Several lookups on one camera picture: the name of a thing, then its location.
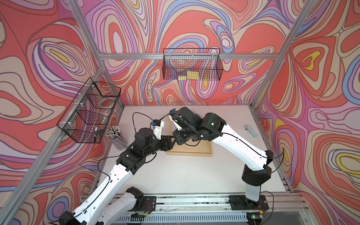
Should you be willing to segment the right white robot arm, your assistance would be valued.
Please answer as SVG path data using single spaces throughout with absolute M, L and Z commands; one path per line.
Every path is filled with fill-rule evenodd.
M 176 127 L 173 135 L 178 145 L 189 140 L 213 142 L 244 162 L 241 179 L 246 184 L 245 197 L 252 202 L 260 200 L 261 186 L 272 175 L 269 167 L 274 159 L 272 151 L 255 147 L 212 112 L 201 117 L 189 108 L 182 107 L 179 110 L 172 109 L 168 117 Z

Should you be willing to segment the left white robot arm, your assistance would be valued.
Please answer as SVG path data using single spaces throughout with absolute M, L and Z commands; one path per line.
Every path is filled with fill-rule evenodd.
M 174 136 L 164 136 L 161 128 L 140 129 L 135 140 L 123 151 L 107 178 L 74 211 L 65 211 L 55 222 L 59 225 L 110 225 L 120 215 L 140 206 L 143 193 L 130 187 L 113 204 L 110 201 L 118 190 L 146 163 L 146 158 L 158 151 L 171 150 Z

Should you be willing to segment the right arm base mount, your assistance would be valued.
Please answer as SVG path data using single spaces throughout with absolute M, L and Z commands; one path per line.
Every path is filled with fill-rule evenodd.
M 245 195 L 230 195 L 229 203 L 233 211 L 267 211 L 269 205 L 267 203 L 266 197 L 260 195 L 259 201 L 254 202 L 248 200 Z

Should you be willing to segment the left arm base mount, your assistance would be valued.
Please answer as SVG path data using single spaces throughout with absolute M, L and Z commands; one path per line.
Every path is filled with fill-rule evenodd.
M 156 209 L 156 196 L 145 196 L 142 191 L 135 187 L 130 187 L 126 190 L 135 198 L 135 205 L 130 212 L 153 212 Z

